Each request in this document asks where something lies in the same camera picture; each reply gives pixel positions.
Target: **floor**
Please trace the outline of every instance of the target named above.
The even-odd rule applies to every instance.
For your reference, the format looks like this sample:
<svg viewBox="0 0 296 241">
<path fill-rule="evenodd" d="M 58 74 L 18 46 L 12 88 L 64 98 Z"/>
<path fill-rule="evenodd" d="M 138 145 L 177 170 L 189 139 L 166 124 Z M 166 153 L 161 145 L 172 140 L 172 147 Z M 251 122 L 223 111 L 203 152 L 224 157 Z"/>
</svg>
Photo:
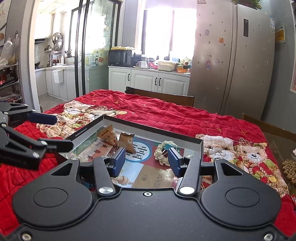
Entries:
<svg viewBox="0 0 296 241">
<path fill-rule="evenodd" d="M 64 104 L 64 103 L 66 102 L 51 96 L 45 96 L 39 99 L 39 105 L 42 107 L 43 112 L 57 106 L 58 104 Z"/>
</svg>

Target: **metal bolt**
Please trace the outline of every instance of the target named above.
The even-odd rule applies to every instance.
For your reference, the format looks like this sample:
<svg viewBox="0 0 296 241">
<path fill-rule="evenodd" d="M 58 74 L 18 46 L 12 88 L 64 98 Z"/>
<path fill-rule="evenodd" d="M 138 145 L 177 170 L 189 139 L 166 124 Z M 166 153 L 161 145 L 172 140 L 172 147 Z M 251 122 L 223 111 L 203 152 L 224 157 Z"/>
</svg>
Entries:
<svg viewBox="0 0 296 241">
<path fill-rule="evenodd" d="M 273 238 L 274 238 L 274 235 L 269 233 L 264 236 L 264 241 L 272 241 Z"/>
<path fill-rule="evenodd" d="M 150 196 L 152 196 L 152 193 L 151 192 L 144 192 L 143 195 L 146 197 L 150 197 Z"/>
<path fill-rule="evenodd" d="M 182 187 L 182 188 L 180 188 L 180 193 L 182 193 L 182 194 L 185 194 L 185 195 L 189 195 L 189 194 L 192 194 L 192 193 L 194 193 L 194 188 L 192 188 L 192 187 Z"/>
<path fill-rule="evenodd" d="M 101 194 L 110 194 L 113 192 L 114 192 L 114 189 L 111 187 L 102 187 L 99 189 L 99 193 L 101 193 Z"/>
<path fill-rule="evenodd" d="M 22 234 L 22 235 L 21 235 L 21 238 L 22 238 L 22 240 L 24 240 L 24 241 L 30 241 L 30 240 L 32 239 L 31 235 L 26 234 L 26 233 Z"/>
<path fill-rule="evenodd" d="M 41 144 L 42 144 L 43 146 L 47 146 L 47 142 L 46 142 L 46 141 L 41 141 Z"/>
<path fill-rule="evenodd" d="M 37 152 L 33 152 L 33 157 L 34 158 L 39 158 L 40 156 L 39 156 L 39 154 Z"/>
</svg>

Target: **wooden coaster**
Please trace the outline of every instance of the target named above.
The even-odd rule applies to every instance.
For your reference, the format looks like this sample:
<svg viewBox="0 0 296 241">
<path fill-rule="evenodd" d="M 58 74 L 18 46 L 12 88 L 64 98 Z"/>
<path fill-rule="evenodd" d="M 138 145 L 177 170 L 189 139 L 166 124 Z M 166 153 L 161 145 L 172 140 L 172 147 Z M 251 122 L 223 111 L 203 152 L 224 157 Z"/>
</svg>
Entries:
<svg viewBox="0 0 296 241">
<path fill-rule="evenodd" d="M 283 170 L 291 183 L 296 184 L 296 162 L 289 159 L 285 160 L 283 162 Z"/>
</svg>

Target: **range hood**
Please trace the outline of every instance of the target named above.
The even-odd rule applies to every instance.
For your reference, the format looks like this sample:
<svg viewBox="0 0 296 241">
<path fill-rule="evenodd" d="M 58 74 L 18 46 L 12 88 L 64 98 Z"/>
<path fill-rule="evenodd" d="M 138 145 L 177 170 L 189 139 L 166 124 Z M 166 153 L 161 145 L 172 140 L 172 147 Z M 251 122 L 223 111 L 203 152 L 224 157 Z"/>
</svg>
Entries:
<svg viewBox="0 0 296 241">
<path fill-rule="evenodd" d="M 35 39 L 35 44 L 40 44 L 45 42 L 45 39 Z"/>
</svg>

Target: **blue gripper pad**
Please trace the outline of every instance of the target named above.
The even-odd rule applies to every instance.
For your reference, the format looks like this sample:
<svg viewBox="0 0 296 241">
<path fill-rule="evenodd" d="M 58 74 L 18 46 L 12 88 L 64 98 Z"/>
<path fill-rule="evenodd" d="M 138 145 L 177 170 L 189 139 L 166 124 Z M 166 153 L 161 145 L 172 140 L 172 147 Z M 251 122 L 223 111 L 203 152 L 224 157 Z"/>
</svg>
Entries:
<svg viewBox="0 0 296 241">
<path fill-rule="evenodd" d="M 181 177 L 180 162 L 182 162 L 182 160 L 181 155 L 173 147 L 168 150 L 168 162 L 176 177 Z"/>
<path fill-rule="evenodd" d="M 54 125 L 57 122 L 57 117 L 55 115 L 32 112 L 27 115 L 27 120 L 33 123 Z"/>
<path fill-rule="evenodd" d="M 122 148 L 122 150 L 119 150 L 119 153 L 115 153 L 111 158 L 115 159 L 114 167 L 112 168 L 112 177 L 118 177 L 126 161 L 126 150 Z"/>
</svg>

